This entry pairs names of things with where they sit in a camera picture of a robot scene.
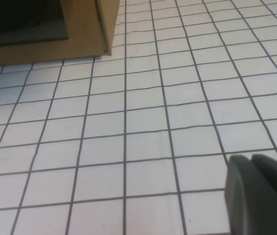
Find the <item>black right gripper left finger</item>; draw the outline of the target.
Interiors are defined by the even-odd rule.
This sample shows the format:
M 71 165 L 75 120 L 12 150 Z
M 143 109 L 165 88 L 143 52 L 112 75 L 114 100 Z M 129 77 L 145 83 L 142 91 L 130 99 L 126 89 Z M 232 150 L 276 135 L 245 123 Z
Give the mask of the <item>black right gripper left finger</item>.
M 225 201 L 233 235 L 275 235 L 277 194 L 245 156 L 230 157 Z

